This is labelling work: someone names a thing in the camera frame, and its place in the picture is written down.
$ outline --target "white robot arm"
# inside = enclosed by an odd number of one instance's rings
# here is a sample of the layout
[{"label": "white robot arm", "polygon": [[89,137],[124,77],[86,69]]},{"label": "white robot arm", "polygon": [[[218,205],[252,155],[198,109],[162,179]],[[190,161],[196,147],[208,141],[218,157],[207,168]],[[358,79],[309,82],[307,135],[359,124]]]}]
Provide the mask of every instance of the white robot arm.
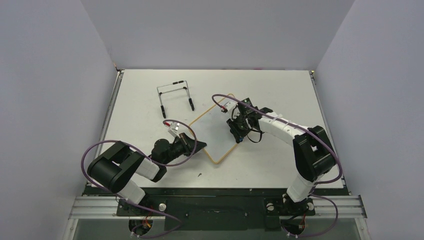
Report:
[{"label": "white robot arm", "polygon": [[166,166],[169,162],[181,155],[197,153],[206,147],[206,143],[202,141],[197,141],[195,146],[195,140],[185,133],[177,133],[178,128],[178,123],[169,125],[168,132],[174,137],[172,143],[166,139],[159,139],[154,143],[149,156],[153,161],[131,150],[130,145],[117,141],[91,162],[87,170],[88,175],[112,193],[139,204],[146,193],[131,180],[134,174],[156,183],[167,172]]},{"label": "white robot arm", "polygon": [[[249,98],[242,102],[253,107]],[[284,122],[290,123],[289,120],[282,118],[281,115],[271,109],[264,107],[260,111],[274,119],[263,117],[261,114],[233,101],[225,104],[224,108],[224,112],[229,115],[227,124],[237,143],[243,141],[244,137],[255,129],[262,133],[271,134],[293,147],[298,173],[283,196],[284,203],[287,200],[290,203],[305,202],[315,183],[336,165],[335,159],[322,145],[303,130],[277,121],[276,119],[282,119]],[[322,127],[297,126],[308,129],[328,146],[331,146],[330,140]]]}]

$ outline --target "cable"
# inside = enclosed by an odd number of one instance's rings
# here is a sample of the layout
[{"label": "cable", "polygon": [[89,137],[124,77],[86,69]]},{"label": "cable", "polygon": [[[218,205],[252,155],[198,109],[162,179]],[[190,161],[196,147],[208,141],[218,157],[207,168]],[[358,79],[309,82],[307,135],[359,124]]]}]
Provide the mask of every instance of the cable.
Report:
[{"label": "cable", "polygon": [[264,134],[264,132],[263,131],[257,131],[257,130],[255,130],[255,129],[253,129],[253,128],[251,128],[250,129],[252,132],[255,132],[255,133],[259,133],[259,140],[258,141],[253,141],[250,137],[249,137],[249,135],[246,135],[247,136],[247,138],[252,142],[252,143],[254,143],[254,144],[257,144],[257,143],[259,143],[261,140],[262,140],[262,134]]},{"label": "cable", "polygon": [[323,234],[327,233],[328,231],[330,231],[331,229],[333,229],[333,228],[334,228],[334,226],[336,225],[337,220],[339,219],[339,209],[337,208],[336,203],[335,203],[333,200],[331,200],[330,198],[327,198],[327,197],[325,197],[325,196],[320,196],[320,195],[315,195],[315,194],[311,194],[311,196],[312,196],[312,197],[315,197],[315,198],[319,198],[319,199],[327,200],[327,201],[329,201],[329,202],[330,202],[330,203],[334,206],[334,208],[335,208],[335,218],[334,218],[334,221],[333,221],[333,222],[332,222],[332,224],[331,224],[331,225],[330,225],[327,229],[325,229],[324,231],[317,232],[317,233],[311,233],[311,234],[305,234],[305,235],[294,235],[294,234],[291,234],[290,232],[288,232],[288,231],[284,228],[284,226],[282,226],[282,229],[284,229],[284,231],[286,231],[286,232],[287,232],[287,235],[288,235],[288,236],[297,237],[297,238],[317,237],[317,236],[320,236],[320,235],[323,235]]},{"label": "cable", "polygon": [[[254,108],[254,107],[252,107],[252,106],[250,106],[250,105],[247,105],[246,103],[244,103],[244,102],[242,102],[242,101],[240,101],[240,100],[238,100],[238,99],[236,99],[236,98],[234,98],[234,97],[232,97],[232,96],[228,96],[228,95],[224,95],[224,94],[220,94],[220,93],[217,93],[217,94],[214,94],[214,95],[212,95],[212,101],[216,104],[216,105],[218,105],[218,107],[220,107],[220,108],[222,108],[222,109],[224,109],[224,110],[226,110],[226,108],[224,107],[224,106],[222,106],[222,105],[220,105],[214,98],[215,97],[224,97],[224,98],[228,98],[228,99],[231,99],[231,100],[233,100],[233,101],[236,101],[238,104],[241,104],[241,105],[243,105],[243,106],[245,106],[245,107],[247,107],[247,108],[249,108],[249,109],[251,109],[251,110],[253,110],[254,112],[256,112],[256,113],[258,113],[258,114],[260,114],[260,115],[262,115],[262,116],[264,116],[264,117],[267,117],[267,118],[269,118],[269,119],[274,119],[274,117],[272,117],[272,116],[270,116],[270,115],[267,115],[267,114],[265,114],[265,113],[263,113],[263,112],[261,112],[261,111],[259,111],[258,109],[256,109],[256,108]],[[330,184],[330,183],[334,183],[335,181],[337,181],[337,180],[339,180],[341,177],[342,177],[342,174],[343,174],[343,170],[342,170],[342,165],[341,165],[341,163],[340,163],[340,160],[339,160],[339,158],[337,157],[337,155],[336,155],[336,153],[331,149],[331,147],[330,146],[328,146],[325,142],[323,142],[319,137],[317,137],[315,134],[313,134],[311,131],[309,131],[308,129],[305,129],[305,128],[303,128],[303,127],[301,127],[301,126],[299,126],[299,125],[297,125],[297,124],[294,124],[294,123],[291,123],[291,122],[287,122],[287,121],[284,121],[283,119],[281,119],[281,118],[276,118],[275,119],[276,121],[279,121],[279,122],[281,122],[281,123],[283,123],[283,124],[287,124],[287,125],[289,125],[289,126],[291,126],[291,127],[294,127],[294,128],[298,128],[298,129],[300,129],[300,130],[302,130],[302,131],[304,131],[305,133],[307,133],[308,135],[310,135],[311,137],[313,137],[316,141],[318,141],[318,143],[320,143],[332,156],[333,156],[333,158],[335,159],[335,162],[336,162],[336,164],[337,164],[337,167],[338,167],[338,175],[337,175],[337,177],[335,177],[334,179],[331,179],[331,180],[327,180],[327,181],[319,181],[319,182],[316,182],[315,184],[316,185],[318,185],[318,184]]]},{"label": "cable", "polygon": [[[190,131],[191,131],[191,133],[193,134],[193,137],[194,137],[194,148],[193,148],[193,151],[191,152],[191,154],[190,154],[190,156],[188,156],[187,157],[187,159],[185,159],[184,161],[182,161],[182,162],[179,162],[179,163],[176,163],[176,164],[168,164],[168,165],[166,165],[166,164],[160,164],[160,165],[162,165],[162,166],[166,166],[166,167],[174,167],[174,166],[178,166],[178,165],[181,165],[181,164],[183,164],[183,163],[185,163],[185,162],[187,162],[192,156],[193,156],[193,154],[195,153],[195,151],[196,151],[196,146],[197,146],[197,143],[198,143],[198,140],[197,140],[197,137],[196,137],[196,134],[195,134],[195,132],[193,131],[193,129],[191,128],[191,127],[189,127],[187,124],[185,124],[185,123],[183,123],[183,122],[181,122],[181,121],[178,121],[178,120],[173,120],[173,119],[166,119],[166,120],[164,120],[163,121],[163,124],[165,124],[165,123],[167,123],[167,122],[175,122],[175,123],[179,123],[179,124],[181,124],[181,125],[183,125],[183,126],[185,126],[185,127],[187,127]],[[86,172],[86,170],[85,170],[85,168],[84,168],[84,161],[85,161],[85,159],[86,159],[86,156],[87,156],[87,154],[89,153],[89,151],[91,150],[91,149],[93,149],[94,147],[96,147],[96,146],[98,146],[98,145],[100,145],[100,144],[105,144],[105,143],[117,143],[117,142],[119,142],[118,140],[103,140],[103,141],[99,141],[99,142],[97,142],[97,143],[95,143],[95,144],[93,144],[93,145],[91,145],[91,146],[89,146],[88,148],[87,148],[87,150],[85,150],[85,152],[84,152],[84,154],[82,154],[82,158],[81,158],[81,171],[82,171],[82,174],[84,175],[84,177],[91,183],[91,184],[93,184],[94,186],[96,186],[96,187],[98,187],[99,189],[102,189],[103,191],[106,191],[106,192],[110,192],[109,191],[109,189],[107,189],[106,187],[104,187],[104,186],[102,186],[102,185],[100,185],[100,184],[98,184],[97,182],[95,182],[88,174],[87,174],[87,172]],[[154,163],[156,163],[156,164],[158,164],[158,162],[156,162],[156,161],[153,161],[153,160],[151,160],[146,154],[144,154],[140,149],[138,149],[137,147],[135,147],[135,146],[133,146],[133,145],[131,145],[131,144],[129,144],[129,143],[126,143],[126,142],[123,142],[124,144],[126,144],[126,145],[128,145],[128,146],[130,146],[132,149],[134,149],[134,150],[136,150],[138,153],[140,153],[141,155],[143,155],[144,157],[146,157],[147,159],[149,159],[150,161],[152,161],[152,162],[154,162]],[[172,228],[172,229],[170,229],[170,230],[167,230],[167,231],[164,231],[164,232],[162,232],[162,233],[159,233],[159,234],[156,234],[156,235],[153,235],[153,236],[140,236],[140,238],[142,238],[142,239],[152,239],[152,238],[157,238],[157,237],[161,237],[161,236],[163,236],[163,235],[166,235],[166,234],[169,234],[170,232],[173,232],[173,231],[175,231],[175,230],[177,230],[178,228],[180,228],[181,226],[182,226],[182,224],[183,224],[183,222],[180,220],[180,219],[178,219],[177,217],[175,217],[175,216],[172,216],[172,215],[170,215],[170,214],[167,214],[167,213],[165,213],[165,212],[161,212],[161,211],[158,211],[158,210],[154,210],[154,209],[151,209],[151,208],[148,208],[148,207],[145,207],[145,206],[142,206],[142,205],[138,205],[138,204],[136,204],[136,203],[134,203],[134,202],[131,202],[131,201],[129,201],[129,200],[126,200],[125,198],[123,198],[122,196],[120,196],[119,194],[117,194],[117,193],[113,193],[113,195],[115,195],[115,196],[117,196],[117,197],[119,197],[119,198],[121,198],[124,202],[126,202],[127,204],[130,204],[130,205],[132,205],[132,206],[134,206],[134,207],[136,207],[136,208],[139,208],[139,209],[142,209],[142,210],[145,210],[145,211],[150,211],[150,212],[152,212],[152,213],[156,213],[156,214],[160,214],[160,215],[163,215],[163,216],[165,216],[165,217],[168,217],[168,218],[171,218],[171,219],[173,219],[173,220],[176,220],[176,221],[178,221],[180,224],[178,225],[178,226],[176,226],[176,227],[174,227],[174,228]],[[135,226],[132,230],[131,230],[131,233],[135,233],[135,230],[137,229],[137,228],[139,228],[139,227],[141,227],[143,224],[140,224],[140,225],[137,225],[137,226]]]}]

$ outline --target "gray wall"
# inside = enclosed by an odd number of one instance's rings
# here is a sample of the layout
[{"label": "gray wall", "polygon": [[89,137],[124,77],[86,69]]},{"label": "gray wall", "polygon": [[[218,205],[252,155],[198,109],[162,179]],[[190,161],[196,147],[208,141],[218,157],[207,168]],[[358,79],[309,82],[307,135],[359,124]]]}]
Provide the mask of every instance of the gray wall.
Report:
[{"label": "gray wall", "polygon": [[116,71],[79,0],[1,1],[0,35],[0,239],[60,239]]},{"label": "gray wall", "polygon": [[316,70],[375,240],[423,239],[424,1],[356,0]]},{"label": "gray wall", "polygon": [[81,0],[118,68],[313,70],[354,0]]}]

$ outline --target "tabletop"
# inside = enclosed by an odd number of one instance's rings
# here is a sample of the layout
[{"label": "tabletop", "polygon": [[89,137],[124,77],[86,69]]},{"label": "tabletop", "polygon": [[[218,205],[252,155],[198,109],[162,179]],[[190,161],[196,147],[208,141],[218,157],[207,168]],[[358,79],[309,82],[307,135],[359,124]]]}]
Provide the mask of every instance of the tabletop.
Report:
[{"label": "tabletop", "polygon": [[[195,111],[184,90],[169,92],[162,95],[167,119],[189,124],[213,106],[213,94],[231,93],[239,100],[250,98],[254,106],[268,107],[299,125],[325,128],[308,71],[126,69],[105,140],[130,143],[147,155],[156,140],[172,142],[174,138],[162,124],[164,117],[156,87],[178,81],[187,81]],[[182,87],[179,85],[164,91]],[[184,159],[181,156],[171,163]],[[240,143],[220,164],[213,164],[200,151],[186,163],[168,167],[156,183],[137,174],[132,180],[140,187],[156,188],[288,188],[296,175],[293,148],[264,134],[260,143]],[[333,167],[321,180],[337,175],[338,169]],[[318,188],[342,187],[341,180],[318,185]]]}]

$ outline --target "bolt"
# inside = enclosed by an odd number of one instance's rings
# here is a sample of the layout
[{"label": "bolt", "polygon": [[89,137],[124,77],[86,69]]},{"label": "bolt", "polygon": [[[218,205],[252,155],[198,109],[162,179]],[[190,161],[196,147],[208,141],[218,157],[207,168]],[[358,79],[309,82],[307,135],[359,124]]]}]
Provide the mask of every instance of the bolt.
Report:
[{"label": "bolt", "polygon": [[163,212],[165,209],[167,209],[167,205],[165,203],[159,204],[159,211]]},{"label": "bolt", "polygon": [[314,206],[314,204],[312,202],[308,202],[307,203],[307,209],[308,210],[312,211],[312,210],[314,210],[314,208],[315,208],[315,206]]}]

